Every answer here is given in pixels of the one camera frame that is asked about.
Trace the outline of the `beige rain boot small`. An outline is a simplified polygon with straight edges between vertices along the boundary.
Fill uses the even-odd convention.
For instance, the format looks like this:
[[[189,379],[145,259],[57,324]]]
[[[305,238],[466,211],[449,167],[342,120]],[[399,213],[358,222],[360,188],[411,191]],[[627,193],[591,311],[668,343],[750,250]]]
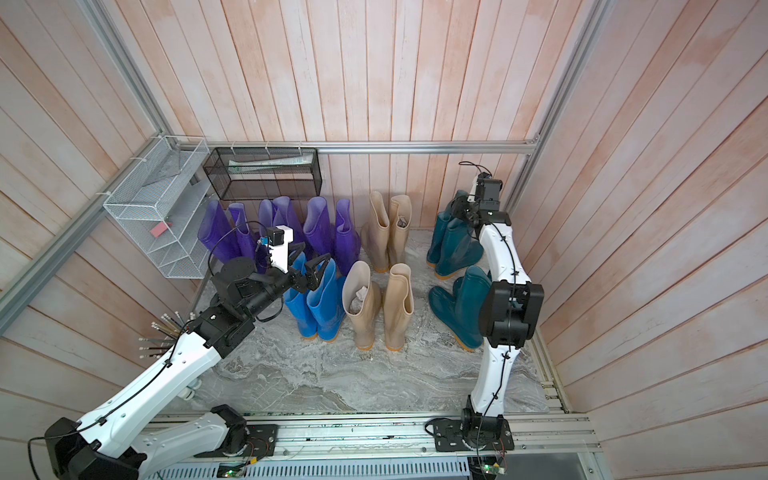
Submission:
[[[358,349],[369,350],[375,340],[375,317],[381,309],[382,293],[372,280],[368,263],[355,262],[342,289],[342,306],[354,330]]]

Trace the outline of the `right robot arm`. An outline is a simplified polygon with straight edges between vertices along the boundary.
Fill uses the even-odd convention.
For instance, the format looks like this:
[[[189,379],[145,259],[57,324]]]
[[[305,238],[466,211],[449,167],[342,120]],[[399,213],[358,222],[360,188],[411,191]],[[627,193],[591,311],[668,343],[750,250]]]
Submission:
[[[509,215],[500,210],[502,182],[487,172],[475,177],[467,195],[454,200],[452,213],[477,235],[490,266],[490,289],[479,310],[483,357],[469,400],[473,414],[504,414],[504,396],[512,367],[536,330],[544,300],[543,287],[525,272],[513,240]]]

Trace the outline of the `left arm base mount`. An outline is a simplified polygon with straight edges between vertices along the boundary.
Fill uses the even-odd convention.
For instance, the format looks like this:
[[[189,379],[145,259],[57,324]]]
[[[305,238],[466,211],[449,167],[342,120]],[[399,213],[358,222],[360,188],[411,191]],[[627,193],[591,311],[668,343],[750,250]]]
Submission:
[[[227,433],[217,449],[198,453],[196,458],[247,456],[261,459],[274,454],[276,424],[249,424],[244,416],[226,404],[213,407],[210,412],[224,420]]]

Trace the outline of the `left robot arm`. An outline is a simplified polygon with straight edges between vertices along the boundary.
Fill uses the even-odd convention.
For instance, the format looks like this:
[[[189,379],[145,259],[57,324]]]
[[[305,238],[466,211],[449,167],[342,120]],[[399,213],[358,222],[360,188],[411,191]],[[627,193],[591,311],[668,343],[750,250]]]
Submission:
[[[245,418],[228,405],[141,439],[155,416],[184,389],[232,353],[289,290],[317,290],[335,265],[324,254],[296,266],[302,249],[279,250],[278,263],[258,273],[237,257],[212,275],[210,306],[187,321],[170,348],[141,375],[79,420],[62,417],[40,436],[58,479],[145,479],[200,454],[254,454]]]

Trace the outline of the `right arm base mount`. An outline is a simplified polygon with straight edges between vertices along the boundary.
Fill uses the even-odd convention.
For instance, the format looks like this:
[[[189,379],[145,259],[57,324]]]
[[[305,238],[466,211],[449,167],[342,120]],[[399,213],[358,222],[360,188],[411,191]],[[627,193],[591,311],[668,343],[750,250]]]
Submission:
[[[515,449],[509,423],[503,415],[481,416],[471,409],[465,409],[458,419],[430,419],[424,424],[424,429],[434,440],[438,452],[505,453]]]

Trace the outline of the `purple rain boot back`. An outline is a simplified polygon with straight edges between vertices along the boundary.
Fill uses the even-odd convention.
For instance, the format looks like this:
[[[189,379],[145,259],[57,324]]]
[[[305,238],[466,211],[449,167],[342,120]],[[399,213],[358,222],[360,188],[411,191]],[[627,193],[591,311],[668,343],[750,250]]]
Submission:
[[[359,260],[361,241],[353,224],[351,201],[342,198],[335,209],[335,245],[334,259],[343,276]]]

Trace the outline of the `beige rain boot large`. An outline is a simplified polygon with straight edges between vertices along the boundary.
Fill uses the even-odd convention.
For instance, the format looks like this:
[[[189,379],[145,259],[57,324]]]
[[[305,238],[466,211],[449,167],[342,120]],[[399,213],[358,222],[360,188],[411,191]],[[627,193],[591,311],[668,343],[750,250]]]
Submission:
[[[361,229],[362,247],[372,268],[384,273],[390,266],[387,250],[390,233],[389,215],[380,192],[371,191],[369,201],[369,216]]]

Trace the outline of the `teal rain boot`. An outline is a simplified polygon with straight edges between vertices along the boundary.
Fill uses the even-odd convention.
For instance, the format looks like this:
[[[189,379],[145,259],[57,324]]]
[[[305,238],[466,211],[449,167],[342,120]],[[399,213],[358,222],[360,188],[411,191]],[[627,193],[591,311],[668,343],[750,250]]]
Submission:
[[[430,248],[427,253],[427,264],[436,267],[441,258],[442,242],[445,235],[448,223],[453,218],[453,204],[456,200],[462,197],[468,196],[469,193],[464,190],[458,190],[454,195],[454,198],[448,203],[446,208],[440,211],[436,216],[436,223],[433,230]]]
[[[465,274],[454,282],[451,329],[466,350],[475,350],[483,343],[479,314],[490,286],[490,279],[478,266],[469,267]]]
[[[428,293],[428,301],[433,314],[452,331],[463,349],[472,351],[482,345],[478,328],[479,308],[467,295],[454,295],[435,286]]]
[[[435,267],[435,274],[440,279],[447,279],[460,269],[479,262],[483,253],[480,242],[471,237],[470,226],[462,220],[452,218],[445,231],[441,258]]]

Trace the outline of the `blue rain boot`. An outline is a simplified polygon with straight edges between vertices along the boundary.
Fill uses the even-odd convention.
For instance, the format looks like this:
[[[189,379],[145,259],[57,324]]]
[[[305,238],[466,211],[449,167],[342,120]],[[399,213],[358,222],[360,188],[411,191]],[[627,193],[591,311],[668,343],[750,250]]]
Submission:
[[[332,342],[336,338],[345,317],[342,305],[345,281],[346,277],[338,273],[336,262],[331,258],[319,287],[306,297],[307,306],[317,323],[317,335],[325,342]]]
[[[300,335],[305,339],[315,338],[318,334],[318,323],[306,303],[306,294],[291,288],[283,294],[283,300],[296,319]]]

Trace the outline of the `blue rain boot front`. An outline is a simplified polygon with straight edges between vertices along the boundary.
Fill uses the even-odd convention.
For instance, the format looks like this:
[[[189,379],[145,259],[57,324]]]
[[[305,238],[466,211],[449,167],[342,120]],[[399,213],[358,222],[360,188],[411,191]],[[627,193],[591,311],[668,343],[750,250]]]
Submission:
[[[317,335],[325,342],[332,342],[336,338],[345,317],[342,305],[345,281],[346,277],[338,273],[336,262],[331,258],[319,287],[306,297],[307,306],[317,323]]]

